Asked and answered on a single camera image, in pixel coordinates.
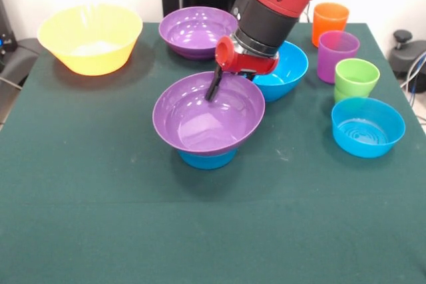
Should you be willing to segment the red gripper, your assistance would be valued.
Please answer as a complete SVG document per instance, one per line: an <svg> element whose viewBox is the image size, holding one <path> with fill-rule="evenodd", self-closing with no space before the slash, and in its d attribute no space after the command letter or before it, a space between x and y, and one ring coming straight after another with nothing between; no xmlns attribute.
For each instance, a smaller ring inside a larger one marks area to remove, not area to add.
<svg viewBox="0 0 426 284"><path fill-rule="evenodd" d="M223 72L242 74L248 80L253 80L257 74L270 74L278 65L279 53L268 57L249 51L243 47L234 35L222 37L215 49L217 67L214 77L206 92L205 100L211 101L217 93Z"/></svg>

